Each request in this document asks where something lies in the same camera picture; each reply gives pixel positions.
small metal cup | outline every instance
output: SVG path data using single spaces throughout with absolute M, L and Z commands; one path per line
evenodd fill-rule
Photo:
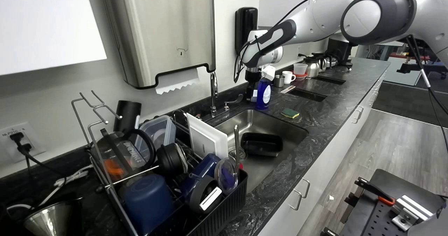
M 283 87 L 285 85 L 285 77 L 283 75 L 276 75 L 274 77 L 274 86 Z

electrical outlet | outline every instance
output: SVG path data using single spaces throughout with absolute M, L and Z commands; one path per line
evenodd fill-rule
M 28 122 L 16 124 L 0 130 L 0 144 L 11 157 L 11 162 L 18 163 L 25 160 L 25 156 L 17 150 L 17 144 L 9 137 L 18 132 L 23 133 L 22 144 L 31 144 L 30 155 L 35 156 L 46 151 L 38 141 L 36 133 Z

white cup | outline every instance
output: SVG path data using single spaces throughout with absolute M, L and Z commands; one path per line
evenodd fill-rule
M 282 72 L 282 75 L 285 77 L 285 84 L 290 84 L 292 81 L 296 80 L 296 76 L 291 71 L 284 71 Z
M 302 75 L 307 71 L 307 64 L 295 63 L 294 64 L 294 74 Z

paper towel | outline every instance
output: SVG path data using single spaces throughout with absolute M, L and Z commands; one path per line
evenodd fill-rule
M 155 87 L 157 94 L 163 94 L 183 86 L 192 85 L 199 82 L 197 68 L 181 72 L 170 73 L 159 77 L 159 84 Z

wooden floor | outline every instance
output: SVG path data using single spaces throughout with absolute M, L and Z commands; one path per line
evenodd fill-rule
M 358 177 L 370 179 L 375 169 L 448 195 L 448 153 L 440 127 L 372 110 L 298 236 L 318 236 L 324 227 L 340 233 L 344 199 L 355 192 Z

